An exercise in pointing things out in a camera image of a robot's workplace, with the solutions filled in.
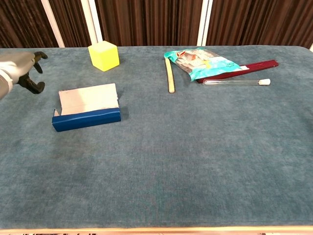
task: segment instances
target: teal fabric surface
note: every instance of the teal fabric surface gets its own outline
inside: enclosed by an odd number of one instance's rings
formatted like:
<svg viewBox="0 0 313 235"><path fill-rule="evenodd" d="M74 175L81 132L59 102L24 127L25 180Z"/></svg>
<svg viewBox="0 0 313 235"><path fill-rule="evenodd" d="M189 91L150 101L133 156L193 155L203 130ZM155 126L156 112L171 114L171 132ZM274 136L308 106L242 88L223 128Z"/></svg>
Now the teal fabric surface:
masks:
<svg viewBox="0 0 313 235"><path fill-rule="evenodd" d="M183 48L119 47L108 72L87 48L41 49L44 92L0 101L0 228L313 225L313 53L207 47L280 65L236 77L268 87L205 87L173 65L169 94L163 55ZM121 122L54 130L58 91L112 82Z"/></svg>

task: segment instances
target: plastic bag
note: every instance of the plastic bag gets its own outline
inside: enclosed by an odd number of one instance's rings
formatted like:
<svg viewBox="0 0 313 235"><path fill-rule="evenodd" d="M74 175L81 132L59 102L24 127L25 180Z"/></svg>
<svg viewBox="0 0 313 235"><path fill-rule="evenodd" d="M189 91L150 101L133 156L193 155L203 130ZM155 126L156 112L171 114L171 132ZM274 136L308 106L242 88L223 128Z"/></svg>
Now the plastic bag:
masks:
<svg viewBox="0 0 313 235"><path fill-rule="evenodd" d="M189 73L191 81L240 69L234 62L203 48L169 51L164 57Z"/></svg>

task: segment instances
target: yellow cube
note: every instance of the yellow cube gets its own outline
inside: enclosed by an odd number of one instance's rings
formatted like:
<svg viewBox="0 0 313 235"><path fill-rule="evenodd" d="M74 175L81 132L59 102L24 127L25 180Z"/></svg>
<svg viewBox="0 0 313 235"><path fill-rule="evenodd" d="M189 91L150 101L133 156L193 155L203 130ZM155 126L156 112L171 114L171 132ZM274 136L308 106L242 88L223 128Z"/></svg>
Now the yellow cube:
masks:
<svg viewBox="0 0 313 235"><path fill-rule="evenodd" d="M88 47L91 62L96 68L107 71L119 65L117 46L107 41Z"/></svg>

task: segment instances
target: yellow stick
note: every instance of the yellow stick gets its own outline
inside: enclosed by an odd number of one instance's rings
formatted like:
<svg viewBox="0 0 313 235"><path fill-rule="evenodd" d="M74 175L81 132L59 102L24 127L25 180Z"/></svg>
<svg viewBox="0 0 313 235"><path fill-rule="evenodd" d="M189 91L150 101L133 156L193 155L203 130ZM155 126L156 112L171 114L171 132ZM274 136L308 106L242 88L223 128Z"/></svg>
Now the yellow stick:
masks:
<svg viewBox="0 0 313 235"><path fill-rule="evenodd" d="M166 66L167 79L168 79L168 92L174 93L175 92L174 77L173 77L171 62L168 58L165 58L165 66Z"/></svg>

